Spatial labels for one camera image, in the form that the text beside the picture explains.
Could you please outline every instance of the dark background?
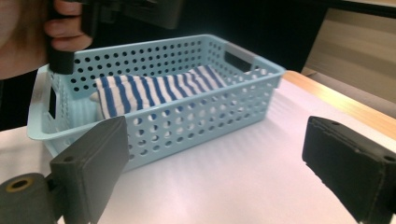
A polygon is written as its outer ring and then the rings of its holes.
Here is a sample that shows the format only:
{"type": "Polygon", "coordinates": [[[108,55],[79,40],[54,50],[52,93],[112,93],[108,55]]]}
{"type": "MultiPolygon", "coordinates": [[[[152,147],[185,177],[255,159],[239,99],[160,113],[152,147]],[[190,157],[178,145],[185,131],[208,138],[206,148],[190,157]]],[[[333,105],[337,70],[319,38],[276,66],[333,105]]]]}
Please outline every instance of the dark background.
{"type": "MultiPolygon", "coordinates": [[[[99,24],[90,48],[212,34],[300,72],[329,7],[396,17],[394,8],[341,0],[185,0],[175,30],[119,16],[115,24],[99,24]]],[[[26,125],[35,73],[3,81],[0,131],[26,125]]]]}

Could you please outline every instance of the basket handle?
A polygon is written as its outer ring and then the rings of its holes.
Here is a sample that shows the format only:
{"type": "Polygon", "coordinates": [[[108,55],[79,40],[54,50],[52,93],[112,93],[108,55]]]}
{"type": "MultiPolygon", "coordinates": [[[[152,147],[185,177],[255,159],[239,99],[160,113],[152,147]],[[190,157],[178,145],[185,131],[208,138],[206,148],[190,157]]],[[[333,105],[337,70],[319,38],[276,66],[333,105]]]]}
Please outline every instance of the basket handle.
{"type": "Polygon", "coordinates": [[[27,120],[27,135],[35,140],[41,140],[45,136],[41,124],[46,118],[47,108],[50,106],[51,83],[47,77],[49,66],[45,65],[38,69],[35,78],[35,85],[32,92],[32,100],[29,106],[29,116],[27,120]]]}
{"type": "Polygon", "coordinates": [[[244,73],[251,70],[251,66],[256,57],[256,54],[242,49],[233,43],[227,43],[225,45],[224,61],[244,73]]]}

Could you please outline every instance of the finger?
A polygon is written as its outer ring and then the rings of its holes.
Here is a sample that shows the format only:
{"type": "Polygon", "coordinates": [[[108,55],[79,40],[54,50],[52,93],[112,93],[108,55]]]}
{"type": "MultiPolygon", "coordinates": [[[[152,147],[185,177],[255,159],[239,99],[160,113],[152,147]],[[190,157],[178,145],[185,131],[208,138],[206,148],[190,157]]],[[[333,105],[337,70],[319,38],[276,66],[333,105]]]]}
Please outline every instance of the finger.
{"type": "Polygon", "coordinates": [[[54,0],[53,5],[55,10],[65,16],[79,16],[81,15],[81,3],[65,2],[63,0],[54,0]]]}
{"type": "Polygon", "coordinates": [[[51,45],[61,51],[78,51],[87,48],[92,43],[92,38],[87,35],[62,37],[52,39],[51,45]]]}
{"type": "Polygon", "coordinates": [[[44,25],[44,30],[51,37],[73,37],[83,35],[80,25],[81,17],[72,17],[47,21],[44,25]]]}

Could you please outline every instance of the screw hole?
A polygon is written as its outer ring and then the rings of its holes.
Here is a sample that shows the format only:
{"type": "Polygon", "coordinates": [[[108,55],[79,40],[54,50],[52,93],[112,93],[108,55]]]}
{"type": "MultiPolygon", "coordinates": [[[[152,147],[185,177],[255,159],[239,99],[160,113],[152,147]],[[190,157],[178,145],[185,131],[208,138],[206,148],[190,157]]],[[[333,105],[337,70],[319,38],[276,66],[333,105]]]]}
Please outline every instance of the screw hole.
{"type": "Polygon", "coordinates": [[[385,156],[384,159],[387,161],[396,161],[396,159],[394,159],[393,157],[390,157],[390,156],[385,156]]]}
{"type": "Polygon", "coordinates": [[[74,157],[70,156],[70,157],[64,158],[64,161],[72,161],[73,159],[74,159],[74,157]]]}
{"type": "Polygon", "coordinates": [[[27,180],[20,180],[11,185],[13,189],[20,189],[28,184],[27,180]]]}

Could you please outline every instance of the black metal part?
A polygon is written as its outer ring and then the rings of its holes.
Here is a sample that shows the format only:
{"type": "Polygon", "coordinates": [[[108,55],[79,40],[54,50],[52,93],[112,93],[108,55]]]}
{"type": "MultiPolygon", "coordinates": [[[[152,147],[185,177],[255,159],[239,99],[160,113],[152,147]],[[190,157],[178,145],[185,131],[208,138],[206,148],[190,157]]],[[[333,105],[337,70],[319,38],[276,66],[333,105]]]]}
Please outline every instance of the black metal part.
{"type": "Polygon", "coordinates": [[[67,193],[66,223],[97,223],[128,158],[125,117],[118,117],[97,124],[50,162],[67,193]]]}
{"type": "Polygon", "coordinates": [[[53,224],[47,182],[41,174],[26,174],[0,186],[0,223],[53,224]]]}
{"type": "Polygon", "coordinates": [[[97,223],[128,161],[125,117],[94,126],[50,162],[52,173],[0,186],[1,224],[97,223]]]}
{"type": "MultiPolygon", "coordinates": [[[[81,31],[94,38],[99,21],[114,22],[117,13],[122,13],[166,29],[175,29],[183,0],[65,0],[82,4],[81,31]]],[[[56,12],[49,0],[49,20],[67,18],[56,12]]],[[[74,52],[59,51],[48,40],[49,69],[59,75],[74,72],[74,52]]]]}
{"type": "MultiPolygon", "coordinates": [[[[49,20],[67,18],[55,10],[52,0],[49,0],[48,13],[49,20]]],[[[54,49],[50,42],[51,38],[47,36],[47,58],[49,69],[56,74],[72,74],[74,72],[74,52],[54,49]]]]}
{"type": "Polygon", "coordinates": [[[338,122],[310,117],[303,160],[358,222],[390,223],[396,154],[338,122]]]}

